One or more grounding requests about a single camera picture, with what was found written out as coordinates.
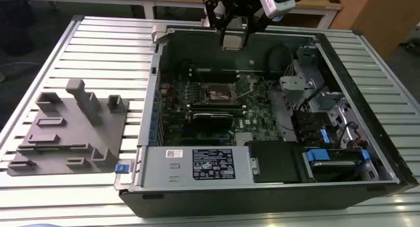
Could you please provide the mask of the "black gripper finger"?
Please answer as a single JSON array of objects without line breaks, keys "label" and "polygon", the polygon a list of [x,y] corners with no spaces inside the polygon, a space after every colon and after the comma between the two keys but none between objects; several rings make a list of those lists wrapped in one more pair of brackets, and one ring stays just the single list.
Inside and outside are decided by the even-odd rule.
[{"label": "black gripper finger", "polygon": [[257,32],[262,32],[266,28],[266,14],[262,7],[251,9],[245,15],[246,28],[245,37],[242,40],[242,48],[246,47],[250,35]]},{"label": "black gripper finger", "polygon": [[219,33],[219,45],[223,45],[227,26],[234,17],[234,0],[204,0],[208,26]]}]

